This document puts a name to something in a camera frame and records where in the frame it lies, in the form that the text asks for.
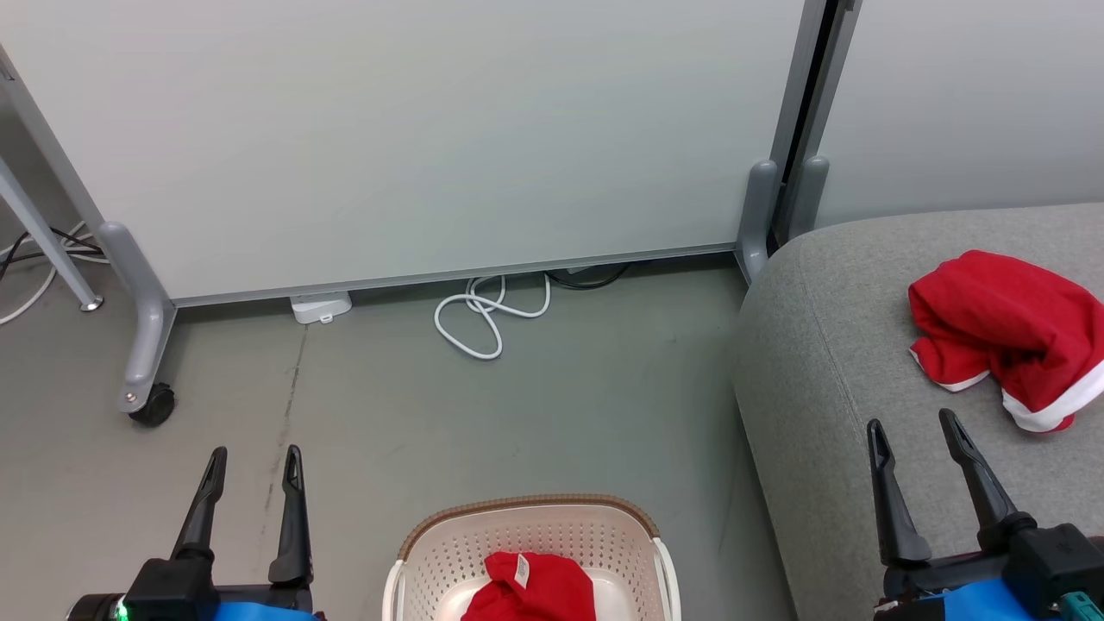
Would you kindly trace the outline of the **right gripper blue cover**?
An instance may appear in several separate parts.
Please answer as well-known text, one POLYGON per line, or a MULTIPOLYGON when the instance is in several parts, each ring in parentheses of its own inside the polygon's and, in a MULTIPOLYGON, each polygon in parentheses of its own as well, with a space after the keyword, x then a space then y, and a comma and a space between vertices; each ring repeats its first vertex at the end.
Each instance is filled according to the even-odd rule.
POLYGON ((894 450, 878 419, 867 423, 875 530, 884 596, 875 620, 1057 620, 1066 591, 1063 550, 1011 550, 1011 538, 1038 527, 1019 511, 951 409, 938 413, 951 459, 962 469, 978 523, 981 552, 933 558, 895 475, 894 450))

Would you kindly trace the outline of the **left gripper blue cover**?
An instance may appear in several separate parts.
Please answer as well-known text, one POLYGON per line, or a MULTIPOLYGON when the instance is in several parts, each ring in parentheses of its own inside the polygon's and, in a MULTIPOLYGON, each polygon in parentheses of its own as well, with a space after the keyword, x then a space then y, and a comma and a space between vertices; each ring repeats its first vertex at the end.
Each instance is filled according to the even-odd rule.
POLYGON ((269 565, 270 583, 214 585, 216 555, 210 535, 227 466, 229 449, 214 448, 171 551, 172 561, 146 561, 125 593, 79 597, 68 620, 323 620, 326 614, 314 610, 309 589, 314 559, 297 445, 286 452, 279 549, 269 565))

